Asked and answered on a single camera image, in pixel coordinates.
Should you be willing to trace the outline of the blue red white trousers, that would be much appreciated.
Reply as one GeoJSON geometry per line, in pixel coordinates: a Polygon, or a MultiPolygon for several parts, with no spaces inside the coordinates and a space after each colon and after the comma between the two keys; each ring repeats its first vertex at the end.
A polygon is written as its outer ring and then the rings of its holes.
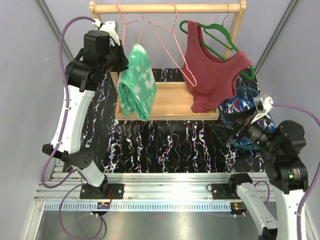
{"type": "MultiPolygon", "coordinates": [[[[220,116],[222,119],[222,123],[229,124],[225,120],[225,114],[244,112],[247,109],[253,108],[255,106],[253,98],[254,97],[249,97],[249,98],[234,97],[234,98],[230,98],[230,99],[225,100],[219,106],[219,112],[220,112],[220,116]]],[[[275,123],[269,113],[266,116],[264,116],[263,118],[260,118],[257,122],[261,125],[272,128],[272,132],[274,132],[276,130],[276,125],[275,125],[275,123]]],[[[237,148],[237,142],[236,142],[235,138],[231,139],[230,144],[237,148]]]]}

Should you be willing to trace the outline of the wooden clothes rack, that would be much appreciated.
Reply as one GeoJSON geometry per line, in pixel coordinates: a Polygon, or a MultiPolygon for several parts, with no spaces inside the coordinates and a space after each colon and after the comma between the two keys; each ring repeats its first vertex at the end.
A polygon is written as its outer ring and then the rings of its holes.
{"type": "MultiPolygon", "coordinates": [[[[120,4],[101,5],[89,3],[91,16],[100,20],[101,14],[184,14],[184,13],[234,13],[230,30],[230,40],[235,41],[241,25],[247,2],[240,0],[231,4],[120,4]]],[[[217,120],[219,108],[208,113],[193,113],[192,95],[185,82],[158,82],[157,92],[150,112],[150,120],[217,120]]]]}

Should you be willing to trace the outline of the aluminium mounting rail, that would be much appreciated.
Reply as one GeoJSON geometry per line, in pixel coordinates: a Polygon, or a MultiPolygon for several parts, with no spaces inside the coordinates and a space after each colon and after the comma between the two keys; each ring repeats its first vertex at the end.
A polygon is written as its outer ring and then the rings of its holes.
{"type": "Polygon", "coordinates": [[[211,185],[224,184],[229,173],[109,173],[110,184],[120,184],[113,198],[81,199],[81,177],[72,173],[61,186],[39,184],[34,201],[46,210],[119,212],[230,212],[240,199],[214,198],[211,185]]]}

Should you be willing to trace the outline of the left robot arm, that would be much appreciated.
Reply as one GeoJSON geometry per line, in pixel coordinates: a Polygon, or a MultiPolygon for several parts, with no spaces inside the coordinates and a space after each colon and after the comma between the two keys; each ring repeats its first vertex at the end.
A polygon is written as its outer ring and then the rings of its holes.
{"type": "Polygon", "coordinates": [[[57,130],[42,152],[77,169],[86,184],[82,191],[87,198],[102,199],[108,195],[108,178],[97,167],[96,151],[81,146],[86,113],[98,85],[108,72],[127,69],[128,59],[115,30],[90,30],[84,35],[83,48],[65,68],[67,89],[64,91],[57,130]]]}

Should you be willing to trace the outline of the green tie-dye trousers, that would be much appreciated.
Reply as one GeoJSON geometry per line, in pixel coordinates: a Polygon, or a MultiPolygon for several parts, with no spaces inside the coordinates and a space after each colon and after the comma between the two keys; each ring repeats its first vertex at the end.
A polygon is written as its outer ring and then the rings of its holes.
{"type": "Polygon", "coordinates": [[[138,119],[147,122],[157,92],[150,58],[138,43],[127,58],[128,69],[120,74],[117,83],[120,106],[125,116],[135,113],[138,119]]]}

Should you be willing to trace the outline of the maroon tank top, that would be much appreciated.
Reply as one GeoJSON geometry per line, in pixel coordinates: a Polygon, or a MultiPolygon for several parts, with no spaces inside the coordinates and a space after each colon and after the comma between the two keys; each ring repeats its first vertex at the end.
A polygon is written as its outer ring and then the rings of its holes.
{"type": "Polygon", "coordinates": [[[226,99],[234,98],[240,73],[252,65],[241,50],[227,61],[222,60],[201,44],[203,40],[199,23],[189,20],[182,71],[187,89],[193,96],[191,110],[194,113],[207,113],[226,99]]]}

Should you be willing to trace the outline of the teal transparent plastic basin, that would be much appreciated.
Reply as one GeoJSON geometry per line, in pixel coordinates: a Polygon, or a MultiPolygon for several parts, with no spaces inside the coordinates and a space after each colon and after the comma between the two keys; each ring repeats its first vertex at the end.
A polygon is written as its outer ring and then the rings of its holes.
{"type": "MultiPolygon", "coordinates": [[[[231,120],[227,117],[228,114],[245,112],[248,109],[254,108],[254,98],[260,95],[260,92],[252,87],[244,86],[236,88],[236,96],[226,99],[219,106],[219,113],[223,124],[230,124],[231,120]]],[[[276,130],[276,125],[268,113],[263,118],[260,118],[257,123],[264,128],[268,128],[271,132],[276,130]]],[[[259,150],[259,147],[253,145],[247,138],[243,138],[240,143],[235,141],[235,138],[230,140],[230,144],[241,150],[259,150]]]]}

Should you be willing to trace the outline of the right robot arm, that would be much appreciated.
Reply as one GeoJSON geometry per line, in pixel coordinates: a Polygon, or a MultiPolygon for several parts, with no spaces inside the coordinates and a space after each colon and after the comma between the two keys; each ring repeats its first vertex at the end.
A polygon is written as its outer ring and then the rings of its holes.
{"type": "Polygon", "coordinates": [[[305,131],[293,120],[284,120],[274,132],[252,122],[255,110],[231,114],[230,124],[212,124],[209,129],[227,144],[231,138],[248,139],[267,155],[265,172],[276,201],[274,218],[258,196],[253,180],[247,173],[232,174],[227,182],[227,193],[240,198],[251,215],[260,240],[305,240],[305,224],[296,220],[309,188],[308,171],[299,154],[305,147],[305,131]]]}

